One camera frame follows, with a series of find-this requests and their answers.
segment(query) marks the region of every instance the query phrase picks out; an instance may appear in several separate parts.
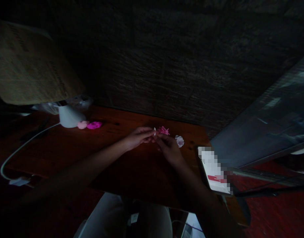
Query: phone screen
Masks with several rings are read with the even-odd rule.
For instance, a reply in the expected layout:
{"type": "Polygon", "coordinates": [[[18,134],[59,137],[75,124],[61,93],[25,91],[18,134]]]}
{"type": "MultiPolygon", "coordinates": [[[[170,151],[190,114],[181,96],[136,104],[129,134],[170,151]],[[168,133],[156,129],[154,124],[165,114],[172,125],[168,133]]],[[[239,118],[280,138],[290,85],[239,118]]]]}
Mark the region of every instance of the phone screen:
{"type": "Polygon", "coordinates": [[[206,179],[211,190],[232,195],[230,183],[225,179],[225,171],[218,163],[217,156],[209,147],[198,147],[198,155],[205,170],[206,179]]]}

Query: textured wall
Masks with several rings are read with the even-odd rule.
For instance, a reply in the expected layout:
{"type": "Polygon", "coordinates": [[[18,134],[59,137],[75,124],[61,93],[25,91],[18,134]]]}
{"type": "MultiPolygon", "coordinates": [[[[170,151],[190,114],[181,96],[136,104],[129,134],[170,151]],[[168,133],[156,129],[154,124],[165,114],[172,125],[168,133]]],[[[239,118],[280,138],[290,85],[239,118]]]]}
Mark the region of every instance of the textured wall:
{"type": "Polygon", "coordinates": [[[24,1],[98,105],[205,126],[210,138],[304,56],[304,1],[24,1]]]}

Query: leg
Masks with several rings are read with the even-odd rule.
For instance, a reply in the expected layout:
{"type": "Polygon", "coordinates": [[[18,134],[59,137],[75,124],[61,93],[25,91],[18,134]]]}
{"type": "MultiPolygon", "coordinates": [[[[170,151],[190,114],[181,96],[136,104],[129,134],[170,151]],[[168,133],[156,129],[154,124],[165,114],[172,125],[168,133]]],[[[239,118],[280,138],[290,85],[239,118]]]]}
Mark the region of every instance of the leg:
{"type": "Polygon", "coordinates": [[[172,238],[172,221],[168,207],[141,203],[136,237],[172,238]]]}
{"type": "Polygon", "coordinates": [[[105,193],[74,238],[125,237],[128,216],[128,204],[118,195],[105,193]]]}

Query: pink flower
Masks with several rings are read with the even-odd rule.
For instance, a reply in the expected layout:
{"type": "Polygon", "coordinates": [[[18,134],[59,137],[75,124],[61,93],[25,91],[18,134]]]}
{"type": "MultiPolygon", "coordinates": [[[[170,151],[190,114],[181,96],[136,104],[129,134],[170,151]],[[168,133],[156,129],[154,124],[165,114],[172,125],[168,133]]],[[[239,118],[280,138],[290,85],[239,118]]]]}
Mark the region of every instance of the pink flower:
{"type": "Polygon", "coordinates": [[[165,134],[165,135],[168,135],[169,136],[169,132],[168,132],[169,128],[168,129],[165,129],[165,127],[160,127],[158,129],[158,132],[160,132],[161,134],[165,134]]]}
{"type": "Polygon", "coordinates": [[[87,125],[87,128],[93,130],[101,127],[101,125],[102,122],[91,122],[89,125],[87,125]]]}

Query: hand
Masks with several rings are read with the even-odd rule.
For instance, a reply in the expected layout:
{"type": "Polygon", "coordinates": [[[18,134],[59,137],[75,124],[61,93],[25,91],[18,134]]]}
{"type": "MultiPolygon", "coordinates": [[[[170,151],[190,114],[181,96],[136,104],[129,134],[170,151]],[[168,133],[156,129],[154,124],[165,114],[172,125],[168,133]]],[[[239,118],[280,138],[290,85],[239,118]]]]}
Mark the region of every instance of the hand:
{"type": "Polygon", "coordinates": [[[158,134],[154,136],[154,139],[159,145],[158,150],[163,152],[164,157],[173,167],[185,164],[185,160],[174,138],[165,134],[158,134]]]}
{"type": "Polygon", "coordinates": [[[155,142],[153,139],[155,131],[151,127],[138,127],[123,139],[126,151],[138,147],[142,143],[155,142]]]}

